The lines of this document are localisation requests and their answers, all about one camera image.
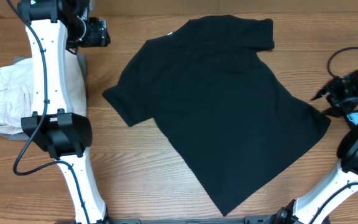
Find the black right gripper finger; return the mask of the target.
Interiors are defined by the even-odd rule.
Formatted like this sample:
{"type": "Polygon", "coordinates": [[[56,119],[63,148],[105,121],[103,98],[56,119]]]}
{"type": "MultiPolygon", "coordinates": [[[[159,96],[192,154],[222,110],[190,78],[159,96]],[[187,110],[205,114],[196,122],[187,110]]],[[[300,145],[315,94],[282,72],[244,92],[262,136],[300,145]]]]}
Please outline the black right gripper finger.
{"type": "Polygon", "coordinates": [[[328,89],[326,87],[322,87],[320,90],[317,91],[314,97],[312,97],[311,101],[317,100],[319,98],[322,98],[326,93],[328,92],[328,89]]]}
{"type": "Polygon", "coordinates": [[[342,113],[341,110],[339,110],[338,108],[328,108],[325,109],[322,114],[326,115],[326,116],[332,116],[335,118],[340,118],[342,117],[342,113]]]}

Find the black t-shirt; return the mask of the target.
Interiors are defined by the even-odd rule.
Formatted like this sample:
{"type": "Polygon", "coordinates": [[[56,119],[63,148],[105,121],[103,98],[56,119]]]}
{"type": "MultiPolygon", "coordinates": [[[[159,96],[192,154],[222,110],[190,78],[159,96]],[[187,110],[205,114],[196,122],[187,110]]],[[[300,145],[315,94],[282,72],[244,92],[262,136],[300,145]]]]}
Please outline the black t-shirt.
{"type": "Polygon", "coordinates": [[[193,19],[146,41],[103,97],[128,126],[153,119],[227,215],[331,123],[259,59],[274,46],[271,19],[193,19]]]}

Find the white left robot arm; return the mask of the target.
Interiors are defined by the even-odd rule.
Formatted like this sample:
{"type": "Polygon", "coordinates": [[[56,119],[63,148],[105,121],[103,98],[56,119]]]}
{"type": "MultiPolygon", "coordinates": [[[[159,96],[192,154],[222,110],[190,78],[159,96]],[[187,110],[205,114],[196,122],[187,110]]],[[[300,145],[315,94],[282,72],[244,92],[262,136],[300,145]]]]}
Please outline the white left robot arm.
{"type": "Polygon", "coordinates": [[[26,26],[34,78],[31,114],[21,119],[29,140],[15,160],[13,171],[28,175],[57,165],[74,204],[74,223],[110,223],[91,167],[91,123],[75,112],[65,58],[66,53],[76,55],[80,47],[105,47],[110,43],[106,21],[89,16],[93,5],[93,1],[25,0],[12,8],[26,26]],[[20,172],[18,164],[31,143],[49,153],[52,161],[20,172]]]}

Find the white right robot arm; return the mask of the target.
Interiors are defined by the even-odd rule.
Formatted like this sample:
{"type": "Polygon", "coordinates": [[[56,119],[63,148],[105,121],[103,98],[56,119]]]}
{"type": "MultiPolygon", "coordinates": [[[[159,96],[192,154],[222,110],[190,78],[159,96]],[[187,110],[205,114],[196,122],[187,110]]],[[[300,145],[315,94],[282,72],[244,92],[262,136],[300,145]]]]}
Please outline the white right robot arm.
{"type": "Polygon", "coordinates": [[[351,119],[358,105],[358,70],[344,77],[332,76],[314,96],[325,97],[326,115],[348,120],[350,131],[337,148],[331,172],[304,196],[267,217],[264,223],[323,223],[343,201],[358,191],[358,122],[351,119]]]}

